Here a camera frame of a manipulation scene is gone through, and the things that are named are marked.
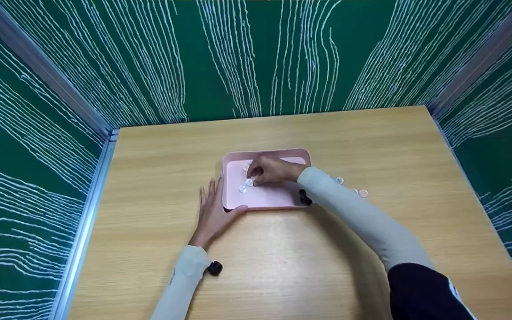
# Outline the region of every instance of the wooden table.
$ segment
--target wooden table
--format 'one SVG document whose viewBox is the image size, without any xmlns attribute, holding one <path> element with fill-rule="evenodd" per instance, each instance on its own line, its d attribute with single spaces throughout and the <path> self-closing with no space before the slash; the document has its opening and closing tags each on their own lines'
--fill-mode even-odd
<svg viewBox="0 0 512 320">
<path fill-rule="evenodd" d="M 480 320 L 512 319 L 512 261 L 422 106 L 121 129 L 70 318 L 148 320 L 222 156 L 297 147 L 409 227 Z M 321 210 L 250 213 L 209 255 L 189 320 L 390 319 L 382 265 Z"/>
</svg>

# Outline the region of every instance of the black garment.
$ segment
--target black garment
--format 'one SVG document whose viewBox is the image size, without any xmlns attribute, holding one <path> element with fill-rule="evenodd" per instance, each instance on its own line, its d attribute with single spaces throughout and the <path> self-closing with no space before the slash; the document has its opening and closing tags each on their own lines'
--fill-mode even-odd
<svg viewBox="0 0 512 320">
<path fill-rule="evenodd" d="M 476 320 L 449 279 L 423 265 L 402 263 L 388 272 L 394 320 Z"/>
</svg>

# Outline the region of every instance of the left hand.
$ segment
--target left hand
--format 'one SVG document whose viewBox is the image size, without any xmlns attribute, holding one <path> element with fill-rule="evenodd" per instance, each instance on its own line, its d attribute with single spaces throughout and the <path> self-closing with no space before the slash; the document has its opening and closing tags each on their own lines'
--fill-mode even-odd
<svg viewBox="0 0 512 320">
<path fill-rule="evenodd" d="M 221 176 L 216 187 L 215 180 L 211 179 L 208 192 L 205 192 L 204 187 L 199 188 L 199 223 L 189 245 L 202 247 L 208 251 L 211 243 L 248 209 L 248 206 L 241 205 L 230 212 L 225 212 L 222 207 L 223 187 Z"/>
</svg>

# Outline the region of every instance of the metal corner post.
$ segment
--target metal corner post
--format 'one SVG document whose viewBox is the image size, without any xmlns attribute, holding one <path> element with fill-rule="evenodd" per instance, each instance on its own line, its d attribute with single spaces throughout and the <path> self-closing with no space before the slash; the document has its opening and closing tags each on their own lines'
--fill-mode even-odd
<svg viewBox="0 0 512 320">
<path fill-rule="evenodd" d="M 55 302 L 49 314 L 50 320 L 66 320 L 71 307 L 72 298 L 75 293 L 76 282 L 78 280 L 80 270 L 83 265 L 84 255 L 88 247 L 94 219 L 98 211 L 100 196 L 106 182 L 110 162 L 114 155 L 114 148 L 118 140 L 119 129 L 112 130 L 108 141 L 104 144 L 100 159 L 96 167 L 96 172 L 92 178 L 90 190 L 84 210 L 80 216 L 79 227 L 76 231 L 75 239 L 71 253 L 64 268 L 63 277 L 61 278 L 59 288 L 56 291 Z"/>
<path fill-rule="evenodd" d="M 512 12 L 453 77 L 438 97 L 428 104 L 433 118 L 449 108 L 512 45 Z"/>
<path fill-rule="evenodd" d="M 49 57 L 0 6 L 0 38 L 24 61 L 84 122 L 106 139 L 112 127 L 80 95 Z"/>
</svg>

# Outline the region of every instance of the white sleeve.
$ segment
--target white sleeve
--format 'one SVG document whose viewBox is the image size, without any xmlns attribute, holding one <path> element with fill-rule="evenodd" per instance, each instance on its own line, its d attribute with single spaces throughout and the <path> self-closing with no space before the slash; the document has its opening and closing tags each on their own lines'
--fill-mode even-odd
<svg viewBox="0 0 512 320">
<path fill-rule="evenodd" d="M 201 247 L 187 245 L 183 248 L 151 320 L 184 320 L 193 293 L 210 264 L 211 260 Z"/>
<path fill-rule="evenodd" d="M 306 168 L 297 182 L 313 202 L 339 217 L 378 255 L 386 272 L 401 263 L 434 268 L 412 232 L 325 172 L 315 167 Z"/>
</svg>

